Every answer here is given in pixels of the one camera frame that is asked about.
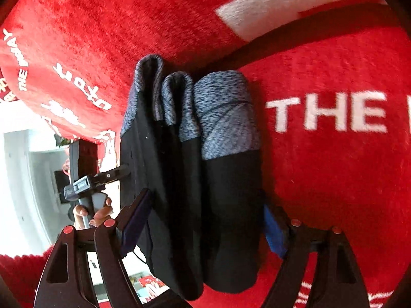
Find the black pants grey waistband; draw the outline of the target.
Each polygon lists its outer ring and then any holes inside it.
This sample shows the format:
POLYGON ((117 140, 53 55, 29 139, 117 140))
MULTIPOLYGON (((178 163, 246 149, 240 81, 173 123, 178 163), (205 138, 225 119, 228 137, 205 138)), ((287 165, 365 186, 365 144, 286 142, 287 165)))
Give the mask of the black pants grey waistband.
POLYGON ((128 206, 148 189, 151 211, 136 242, 149 269, 186 300, 205 287, 255 285, 263 227, 260 137, 247 80, 226 70, 194 81, 164 73, 160 56, 136 65, 120 131, 128 206))

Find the red blanket white characters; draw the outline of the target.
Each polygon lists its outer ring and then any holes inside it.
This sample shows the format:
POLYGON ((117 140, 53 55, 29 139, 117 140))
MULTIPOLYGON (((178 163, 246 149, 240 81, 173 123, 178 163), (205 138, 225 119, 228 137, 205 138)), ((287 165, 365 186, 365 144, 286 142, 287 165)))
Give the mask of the red blanket white characters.
POLYGON ((158 53, 249 81, 265 185, 340 225, 371 307, 410 262, 410 32, 385 0, 1 0, 1 72, 64 136, 118 140, 132 70, 158 53))

